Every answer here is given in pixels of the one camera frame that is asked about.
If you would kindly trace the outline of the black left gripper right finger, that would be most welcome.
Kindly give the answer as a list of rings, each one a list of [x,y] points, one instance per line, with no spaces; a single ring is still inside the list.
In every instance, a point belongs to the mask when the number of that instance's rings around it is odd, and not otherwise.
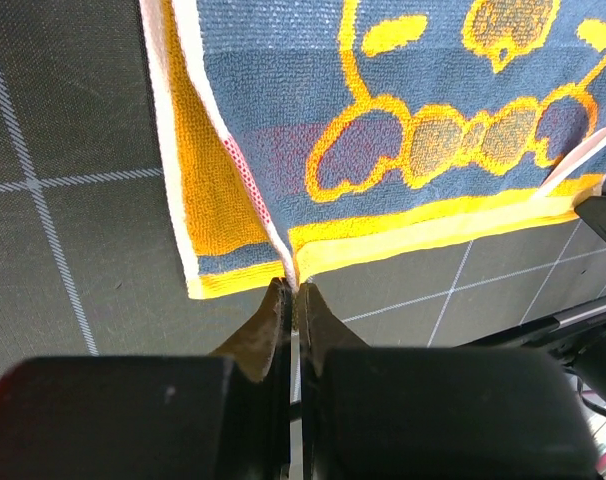
[[[594,479],[598,453],[547,354],[372,347],[305,284],[295,301],[307,479]]]

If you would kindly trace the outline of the yellow printed towel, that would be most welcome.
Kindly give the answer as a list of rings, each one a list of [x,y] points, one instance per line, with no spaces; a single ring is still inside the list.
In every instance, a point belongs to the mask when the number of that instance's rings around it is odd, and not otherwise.
[[[144,1],[187,294],[563,223],[606,178],[606,1]]]

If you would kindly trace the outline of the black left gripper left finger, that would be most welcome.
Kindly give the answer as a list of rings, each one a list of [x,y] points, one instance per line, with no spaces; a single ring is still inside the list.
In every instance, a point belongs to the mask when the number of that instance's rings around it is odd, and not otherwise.
[[[292,292],[201,356],[59,356],[0,378],[0,479],[285,479]]]

